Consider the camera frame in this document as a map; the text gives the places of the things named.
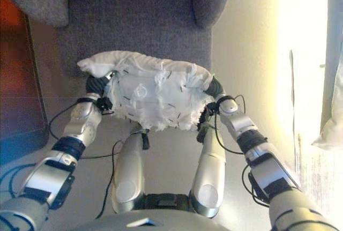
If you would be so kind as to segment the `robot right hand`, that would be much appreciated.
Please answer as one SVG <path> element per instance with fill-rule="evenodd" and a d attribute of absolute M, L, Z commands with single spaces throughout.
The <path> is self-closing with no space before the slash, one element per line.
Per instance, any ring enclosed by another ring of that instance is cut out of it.
<path fill-rule="evenodd" d="M 221 97 L 226 95 L 222 84 L 215 76 L 213 76 L 208 88 L 204 90 L 204 93 L 211 96 L 215 101 L 218 101 Z"/>

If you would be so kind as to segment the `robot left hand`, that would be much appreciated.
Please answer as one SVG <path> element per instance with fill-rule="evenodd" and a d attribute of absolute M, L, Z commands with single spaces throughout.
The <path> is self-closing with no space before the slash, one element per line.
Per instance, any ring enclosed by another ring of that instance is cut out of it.
<path fill-rule="evenodd" d="M 115 75 L 115 71 L 110 71 L 100 78 L 89 76 L 86 80 L 86 96 L 92 100 L 109 98 L 111 80 Z"/>

